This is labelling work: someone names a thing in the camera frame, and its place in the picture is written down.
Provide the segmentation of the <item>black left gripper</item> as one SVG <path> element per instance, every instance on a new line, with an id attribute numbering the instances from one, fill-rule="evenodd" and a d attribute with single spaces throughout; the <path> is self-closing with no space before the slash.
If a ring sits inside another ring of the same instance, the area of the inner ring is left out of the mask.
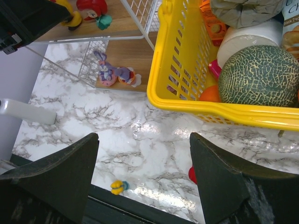
<path id="1" fill-rule="evenodd" d="M 0 2 L 0 50 L 7 55 L 31 44 L 70 16 L 50 0 L 2 0 Z"/>

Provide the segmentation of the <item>red strawberry toy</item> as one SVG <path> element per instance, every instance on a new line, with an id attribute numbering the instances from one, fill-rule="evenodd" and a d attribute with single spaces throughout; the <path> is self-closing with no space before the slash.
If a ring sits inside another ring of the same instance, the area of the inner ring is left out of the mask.
<path id="1" fill-rule="evenodd" d="M 105 0 L 78 0 L 76 7 L 85 21 L 94 21 L 100 30 L 107 29 L 112 23 Z"/>

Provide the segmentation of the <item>yellow duck toy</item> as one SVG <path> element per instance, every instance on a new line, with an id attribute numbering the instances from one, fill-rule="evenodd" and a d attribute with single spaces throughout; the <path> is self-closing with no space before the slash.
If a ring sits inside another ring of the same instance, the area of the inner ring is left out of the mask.
<path id="1" fill-rule="evenodd" d="M 65 21 L 61 22 L 61 25 L 68 27 L 70 31 L 76 30 L 82 23 L 81 14 L 78 11 L 74 11 L 72 5 L 67 0 L 53 0 L 53 2 L 65 7 L 70 14 Z"/>

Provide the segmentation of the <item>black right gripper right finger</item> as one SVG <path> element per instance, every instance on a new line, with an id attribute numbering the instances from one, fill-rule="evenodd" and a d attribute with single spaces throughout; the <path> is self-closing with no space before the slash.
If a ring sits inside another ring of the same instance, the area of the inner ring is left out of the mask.
<path id="1" fill-rule="evenodd" d="M 296 224 L 299 176 L 266 168 L 190 135 L 190 152 L 207 224 Z"/>

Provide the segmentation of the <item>purple bunny donut toy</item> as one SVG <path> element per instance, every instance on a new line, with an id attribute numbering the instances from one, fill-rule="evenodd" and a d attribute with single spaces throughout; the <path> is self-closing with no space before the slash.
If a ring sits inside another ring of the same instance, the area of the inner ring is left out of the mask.
<path id="1" fill-rule="evenodd" d="M 137 87 L 142 82 L 142 76 L 137 74 L 133 68 L 119 67 L 114 71 L 121 84 Z"/>

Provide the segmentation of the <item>purple bunny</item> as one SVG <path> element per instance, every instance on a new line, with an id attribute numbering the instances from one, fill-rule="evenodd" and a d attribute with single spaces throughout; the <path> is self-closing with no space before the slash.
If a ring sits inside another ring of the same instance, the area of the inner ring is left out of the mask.
<path id="1" fill-rule="evenodd" d="M 94 50 L 93 54 L 98 59 L 99 73 L 98 78 L 100 83 L 105 87 L 110 87 L 115 84 L 117 76 L 114 74 L 115 67 L 107 62 L 107 55 L 103 52 Z"/>

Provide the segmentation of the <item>purple bunny figure toy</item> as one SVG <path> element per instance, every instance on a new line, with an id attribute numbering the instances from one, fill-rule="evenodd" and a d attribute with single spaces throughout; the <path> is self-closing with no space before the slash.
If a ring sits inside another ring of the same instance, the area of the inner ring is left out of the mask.
<path id="1" fill-rule="evenodd" d="M 173 89 L 171 86 L 167 86 L 167 90 L 169 90 L 170 92 L 172 92 L 172 93 L 176 93 L 176 90 L 175 89 Z"/>

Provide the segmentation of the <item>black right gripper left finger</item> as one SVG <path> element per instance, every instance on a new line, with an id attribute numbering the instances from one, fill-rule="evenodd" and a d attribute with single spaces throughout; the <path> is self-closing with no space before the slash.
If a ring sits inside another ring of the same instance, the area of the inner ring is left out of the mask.
<path id="1" fill-rule="evenodd" d="M 2 224 L 79 224 L 99 140 L 90 133 L 72 145 L 0 176 Z"/>

